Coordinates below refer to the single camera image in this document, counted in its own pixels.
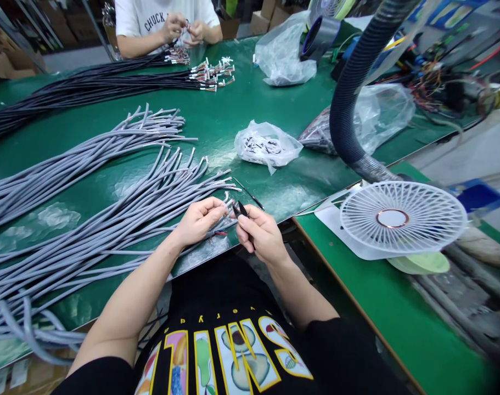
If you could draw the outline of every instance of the clear plastic bag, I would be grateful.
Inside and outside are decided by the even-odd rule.
[[[371,155],[376,148],[405,128],[414,116],[411,91],[401,84],[363,87],[354,109],[354,129],[359,143]],[[330,138],[330,107],[312,121],[297,139],[305,147],[336,155]]]
[[[316,75],[315,60],[299,60],[300,39],[310,11],[289,17],[255,44],[255,59],[268,85],[287,86],[307,82]]]
[[[303,149],[295,138],[268,122],[250,122],[235,136],[237,155],[245,161],[267,165],[270,175],[273,166],[285,166],[299,156]]]

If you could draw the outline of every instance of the duct tape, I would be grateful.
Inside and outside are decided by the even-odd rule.
[[[312,59],[317,63],[334,43],[341,27],[341,21],[320,16],[306,35],[301,51],[301,61]]]

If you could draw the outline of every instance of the woman's right hand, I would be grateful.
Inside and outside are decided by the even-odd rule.
[[[257,258],[266,264],[286,264],[290,261],[283,237],[276,220],[264,211],[253,205],[245,205],[250,218],[240,215],[237,224],[239,242],[248,250],[255,253]]]
[[[160,29],[163,43],[171,44],[175,38],[180,38],[187,24],[186,18],[181,13],[169,14],[162,29]]]

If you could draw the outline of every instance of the hand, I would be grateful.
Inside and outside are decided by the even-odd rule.
[[[276,220],[264,211],[252,205],[244,206],[250,218],[240,215],[237,224],[239,242],[255,253],[266,264],[282,264],[290,260],[283,244],[283,237]]]
[[[182,217],[171,237],[183,247],[202,241],[207,232],[228,214],[224,202],[216,197],[209,197],[192,203]]]
[[[175,38],[180,38],[182,29],[187,26],[186,18],[180,13],[169,14],[159,33],[164,44],[171,44]]]
[[[184,43],[189,45],[190,47],[199,45],[204,40],[206,29],[207,25],[204,22],[199,20],[194,21],[193,24],[188,28],[188,32],[192,40],[184,40]]]

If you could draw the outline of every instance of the workbench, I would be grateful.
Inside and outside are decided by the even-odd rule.
[[[264,205],[266,211],[281,222],[352,184],[358,176],[339,158],[308,149],[270,176],[263,165],[244,162],[234,149],[234,138],[251,120],[270,122],[293,137],[298,137],[308,124],[330,104],[335,82],[330,78],[333,65],[322,62],[315,78],[305,84],[274,88],[264,83],[264,73],[252,64],[258,37],[219,43],[207,49],[210,62],[231,57],[235,64],[235,82],[216,93],[206,91],[161,90],[100,104],[73,108],[39,117],[26,127],[0,141],[0,179],[11,176],[38,162],[58,155],[81,142],[108,132],[134,112],[138,106],[150,104],[152,110],[180,108],[186,118],[183,134],[199,141],[181,143],[183,162],[196,147],[195,158],[208,156],[209,174],[230,168]],[[138,74],[168,72],[140,70]],[[14,103],[36,89],[62,78],[62,74],[39,75],[19,81],[0,83],[0,108]],[[386,164],[452,132],[447,127],[408,128],[382,145],[374,157]],[[83,223],[90,216],[116,202],[123,192],[144,177],[157,155],[157,149],[144,149],[104,166],[95,174],[79,181],[48,203],[0,229],[0,252],[21,249],[62,234]],[[223,198],[218,191],[216,196]],[[244,204],[254,203],[243,193],[231,193]],[[153,238],[135,246],[135,250],[153,249],[161,238]],[[172,274],[179,275],[237,244],[234,229],[227,238],[215,236],[201,248],[177,262]],[[101,266],[124,263],[131,258],[114,256]],[[57,303],[51,310],[67,329],[77,328],[100,315],[105,303],[123,281],[125,275],[90,284]],[[0,342],[0,367],[27,353],[19,341]]]
[[[406,162],[391,170],[429,181]],[[385,259],[357,257],[314,214],[294,217],[294,223],[421,393],[480,395],[495,390],[494,365],[454,333],[413,288],[407,274]],[[488,224],[483,222],[480,230],[500,243],[500,233]]]

